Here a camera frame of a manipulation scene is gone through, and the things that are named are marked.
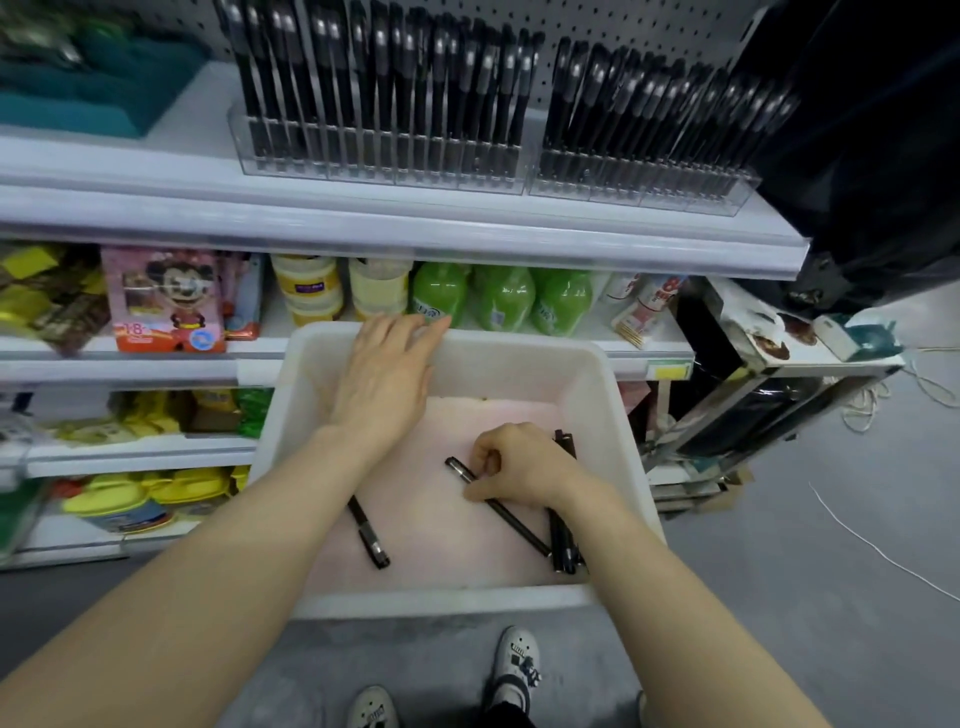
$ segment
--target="plastic tub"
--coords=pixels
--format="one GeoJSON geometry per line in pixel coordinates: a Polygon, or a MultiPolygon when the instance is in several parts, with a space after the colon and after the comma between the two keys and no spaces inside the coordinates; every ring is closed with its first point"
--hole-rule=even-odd
{"type": "MultiPolygon", "coordinates": [[[[295,331],[276,381],[250,483],[297,450],[325,419],[359,325],[295,331]]],[[[423,421],[357,496],[392,559],[370,563],[349,515],[331,529],[295,611],[301,619],[380,618],[572,607],[595,601],[577,577],[556,574],[483,504],[462,496],[445,466],[505,421],[573,434],[577,454],[662,536],[657,509],[607,357],[588,342],[450,331],[434,356],[423,421]]],[[[510,505],[542,538],[542,509],[510,505]]]]}

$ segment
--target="green bottle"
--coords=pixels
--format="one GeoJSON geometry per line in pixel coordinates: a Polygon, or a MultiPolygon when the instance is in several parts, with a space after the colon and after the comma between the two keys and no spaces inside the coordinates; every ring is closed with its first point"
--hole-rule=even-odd
{"type": "Polygon", "coordinates": [[[593,287],[586,271],[555,271],[537,289],[531,320],[548,336],[570,336],[590,310],[593,287]]]}
{"type": "Polygon", "coordinates": [[[478,266],[483,288],[476,306],[477,323],[487,331],[517,331],[527,320],[537,296],[530,271],[522,266],[478,266]]]}
{"type": "Polygon", "coordinates": [[[427,321],[453,317],[460,324],[467,301],[467,276],[457,263],[423,263],[414,276],[410,312],[422,313],[427,321]]]}

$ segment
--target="hand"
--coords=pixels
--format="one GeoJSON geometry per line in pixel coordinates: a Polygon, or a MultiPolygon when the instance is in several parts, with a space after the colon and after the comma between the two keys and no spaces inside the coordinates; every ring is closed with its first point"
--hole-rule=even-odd
{"type": "Polygon", "coordinates": [[[576,459],[532,423],[484,432],[473,444],[470,469],[480,479],[464,490],[468,500],[505,498],[555,510],[562,510],[571,487],[591,479],[576,459]]]}
{"type": "Polygon", "coordinates": [[[347,371],[340,380],[330,417],[351,437],[382,457],[420,421],[433,374],[427,365],[450,318],[434,322],[419,339],[423,317],[374,316],[357,333],[347,371]]]}

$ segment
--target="store shelf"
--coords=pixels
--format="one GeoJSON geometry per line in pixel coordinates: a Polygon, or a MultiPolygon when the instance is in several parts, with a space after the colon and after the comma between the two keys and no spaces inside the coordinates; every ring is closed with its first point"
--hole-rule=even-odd
{"type": "MultiPolygon", "coordinates": [[[[0,387],[29,389],[46,383],[105,382],[117,389],[218,384],[270,387],[279,375],[295,326],[276,289],[268,292],[264,305],[260,337],[255,341],[229,342],[226,354],[127,354],[117,350],[112,333],[105,331],[91,339],[79,356],[64,359],[43,342],[0,336],[0,387]]],[[[618,378],[656,376],[658,367],[666,368],[667,376],[672,365],[692,363],[693,349],[671,316],[664,317],[643,349],[638,350],[610,328],[610,320],[620,308],[621,304],[599,303],[574,335],[599,346],[610,358],[618,378]]],[[[350,319],[351,314],[348,312],[345,318],[350,319]]],[[[469,316],[465,318],[466,328],[476,328],[469,316]]],[[[536,334],[532,326],[525,332],[536,334]]]]}
{"type": "Polygon", "coordinates": [[[26,540],[2,570],[120,559],[132,553],[156,551],[186,535],[198,524],[197,521],[175,521],[156,531],[121,536],[61,513],[56,503],[48,503],[26,540]]]}
{"type": "Polygon", "coordinates": [[[6,232],[330,255],[793,279],[806,242],[759,195],[733,217],[245,176],[235,66],[205,67],[143,140],[0,127],[6,232]]]}
{"type": "Polygon", "coordinates": [[[28,477],[250,465],[256,440],[232,435],[157,435],[118,445],[70,447],[58,441],[27,452],[28,477]]]}

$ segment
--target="shoe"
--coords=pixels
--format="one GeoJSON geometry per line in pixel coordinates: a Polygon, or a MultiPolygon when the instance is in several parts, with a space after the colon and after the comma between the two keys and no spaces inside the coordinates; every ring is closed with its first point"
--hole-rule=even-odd
{"type": "Polygon", "coordinates": [[[364,688],[348,715],[347,728],[400,728],[394,701],[379,685],[364,688]]]}
{"type": "Polygon", "coordinates": [[[540,684],[541,679],[537,640],[525,629],[507,627],[496,646],[485,709],[507,701],[518,704],[526,715],[530,715],[530,691],[540,684]]]}

